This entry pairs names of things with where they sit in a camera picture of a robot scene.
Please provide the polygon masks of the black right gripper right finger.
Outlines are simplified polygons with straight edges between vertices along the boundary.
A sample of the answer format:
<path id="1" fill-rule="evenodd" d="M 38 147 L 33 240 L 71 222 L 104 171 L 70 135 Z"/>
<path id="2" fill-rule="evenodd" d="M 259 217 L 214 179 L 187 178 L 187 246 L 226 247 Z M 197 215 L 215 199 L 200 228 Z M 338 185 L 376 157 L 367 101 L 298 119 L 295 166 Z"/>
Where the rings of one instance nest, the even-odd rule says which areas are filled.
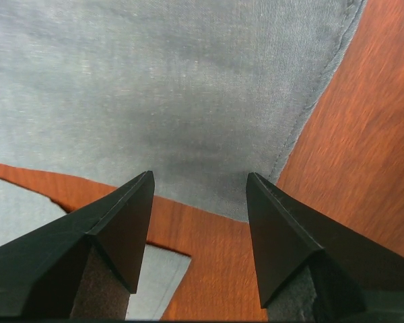
<path id="1" fill-rule="evenodd" d="M 246 201 L 270 319 L 404 319 L 404 257 L 257 173 L 248 175 Z"/>

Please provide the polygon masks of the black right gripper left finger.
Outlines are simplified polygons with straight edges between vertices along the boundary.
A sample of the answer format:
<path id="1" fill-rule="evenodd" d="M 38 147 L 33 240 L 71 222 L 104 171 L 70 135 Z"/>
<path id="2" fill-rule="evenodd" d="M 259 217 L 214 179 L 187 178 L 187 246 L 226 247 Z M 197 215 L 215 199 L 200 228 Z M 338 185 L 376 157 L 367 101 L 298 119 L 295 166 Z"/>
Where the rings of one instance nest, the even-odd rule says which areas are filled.
<path id="1" fill-rule="evenodd" d="M 112 193 L 0 246 L 0 319 L 68 319 L 91 270 L 137 291 L 154 175 L 146 171 Z"/>

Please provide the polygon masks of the grey long sleeve shirt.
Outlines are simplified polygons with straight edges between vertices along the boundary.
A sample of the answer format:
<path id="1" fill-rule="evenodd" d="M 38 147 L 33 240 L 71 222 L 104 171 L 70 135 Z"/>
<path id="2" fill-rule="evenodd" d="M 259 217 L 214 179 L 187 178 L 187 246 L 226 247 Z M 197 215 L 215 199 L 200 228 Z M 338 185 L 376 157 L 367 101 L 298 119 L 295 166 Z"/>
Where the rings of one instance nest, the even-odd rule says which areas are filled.
<path id="1" fill-rule="evenodd" d="M 0 1 L 0 164 L 162 197 L 246 225 L 365 1 Z"/>

